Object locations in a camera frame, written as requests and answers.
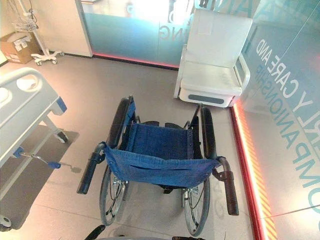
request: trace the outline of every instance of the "wheelchair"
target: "wheelchair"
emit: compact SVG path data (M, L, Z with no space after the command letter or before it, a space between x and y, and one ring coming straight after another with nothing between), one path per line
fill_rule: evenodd
M200 120L203 153L199 140ZM77 193L86 194L96 165L107 160L100 189L102 223L115 220L126 199L130 181L159 185L164 194L181 191L186 226L196 237L204 228L210 207L210 178L224 182L227 211L239 215L234 176L223 156L217 156L210 110L199 104L184 127L158 121L141 122L132 95L121 99L106 142L99 143L86 165Z

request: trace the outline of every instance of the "red led strip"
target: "red led strip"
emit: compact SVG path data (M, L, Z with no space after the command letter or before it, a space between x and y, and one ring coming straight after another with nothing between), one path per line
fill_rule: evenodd
M231 117L255 239L276 240L278 236L275 223L271 218L272 211L264 179L246 116L240 103L235 104L231 109Z
M125 56L116 56L116 55L110 55L110 54L98 53L98 52L93 52L93 55L100 56L100 57L106 57L106 58L112 58L112 59L132 61L132 62L136 62L136 63L164 66L164 67L169 67L169 68L179 68L179 65L167 64L164 62L147 61L147 60L141 60L141 59L125 57Z

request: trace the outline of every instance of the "caster wheel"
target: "caster wheel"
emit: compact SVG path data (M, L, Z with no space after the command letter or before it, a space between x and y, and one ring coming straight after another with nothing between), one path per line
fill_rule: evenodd
M0 232L7 232L11 230L11 221L9 218L0 215Z
M63 144L67 143L69 140L63 131L60 131L56 136Z

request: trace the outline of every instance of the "wheelchair wheel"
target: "wheelchair wheel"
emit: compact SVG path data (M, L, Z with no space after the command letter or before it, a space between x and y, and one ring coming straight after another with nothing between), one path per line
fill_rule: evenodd
M184 192L184 215L189 233L197 237L203 230L210 206L210 180Z
M102 223L109 226L113 223L122 204L126 183L117 179L109 166L106 166L100 189L100 214Z

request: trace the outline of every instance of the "white wall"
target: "white wall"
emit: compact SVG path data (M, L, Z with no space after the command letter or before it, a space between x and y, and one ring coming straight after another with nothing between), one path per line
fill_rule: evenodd
M0 0L0 36L3 37L14 31L10 18L7 14L7 0ZM5 55L0 51L0 64L6 61Z
M1 36L14 31L7 13L7 0L1 1ZM23 0L26 9L29 0ZM87 31L78 0L31 0L39 26L38 34L51 51L92 56Z

